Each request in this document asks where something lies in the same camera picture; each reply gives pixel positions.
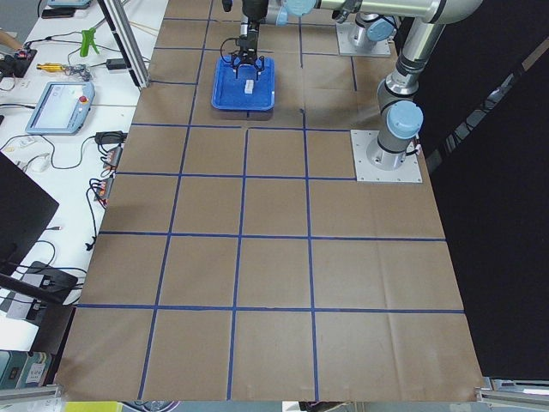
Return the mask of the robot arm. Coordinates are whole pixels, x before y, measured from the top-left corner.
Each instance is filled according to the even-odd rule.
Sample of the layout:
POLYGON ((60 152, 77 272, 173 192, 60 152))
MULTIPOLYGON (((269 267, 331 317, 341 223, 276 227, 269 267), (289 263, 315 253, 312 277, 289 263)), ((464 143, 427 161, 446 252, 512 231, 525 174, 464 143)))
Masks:
POLYGON ((290 15, 303 16, 313 9, 329 9, 340 21, 352 13, 413 17, 395 69, 381 81, 377 102, 382 125, 377 140, 366 150, 368 161, 382 170, 399 168, 409 143, 418 135, 423 112, 412 102, 424 70, 444 28, 469 17, 480 1, 284 1, 290 15))
MULTIPOLYGON (((355 16, 348 34, 351 45, 375 45, 388 39, 397 30, 392 16, 361 12, 360 5, 360 1, 345 1, 335 7, 331 16, 335 23, 341 25, 350 15, 355 16)), ((319 6, 318 1, 243 1, 240 35, 231 38, 237 49, 228 55, 222 54, 221 61, 229 65, 235 74, 249 66, 255 70, 256 76, 260 76, 265 70, 265 57, 258 54, 260 26, 286 25, 289 17, 302 17, 319 6)))

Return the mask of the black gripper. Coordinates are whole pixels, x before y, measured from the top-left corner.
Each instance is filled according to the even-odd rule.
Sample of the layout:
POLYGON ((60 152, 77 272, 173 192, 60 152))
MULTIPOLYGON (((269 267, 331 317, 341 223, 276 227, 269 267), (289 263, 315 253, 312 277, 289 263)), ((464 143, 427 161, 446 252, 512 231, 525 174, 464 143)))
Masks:
POLYGON ((257 21, 248 21, 241 24, 240 35, 236 40, 238 50, 230 55, 230 65, 236 79, 238 79, 238 70, 241 63, 254 63, 257 81, 263 72, 263 56, 257 58, 259 27, 260 24, 257 21))

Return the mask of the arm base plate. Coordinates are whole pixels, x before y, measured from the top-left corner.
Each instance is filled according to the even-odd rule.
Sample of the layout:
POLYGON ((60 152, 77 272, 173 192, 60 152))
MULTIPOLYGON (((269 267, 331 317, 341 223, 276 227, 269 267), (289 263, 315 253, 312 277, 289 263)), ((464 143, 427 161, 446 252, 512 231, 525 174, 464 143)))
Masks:
POLYGON ((339 54, 342 56, 363 56, 388 58, 391 54, 388 38, 394 28, 383 22, 366 24, 346 22, 336 27, 339 54))
POLYGON ((378 130, 351 130, 356 180, 373 184, 421 184, 419 157, 413 143, 400 154, 383 150, 378 130))

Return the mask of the person hand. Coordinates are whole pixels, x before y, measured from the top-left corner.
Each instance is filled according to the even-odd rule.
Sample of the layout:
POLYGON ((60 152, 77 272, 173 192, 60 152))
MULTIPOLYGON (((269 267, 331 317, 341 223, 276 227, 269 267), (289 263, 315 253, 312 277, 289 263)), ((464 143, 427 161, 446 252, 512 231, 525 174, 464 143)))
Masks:
POLYGON ((11 50, 20 50, 22 48, 22 44, 17 38, 2 29, 0 30, 0 45, 4 45, 11 50))

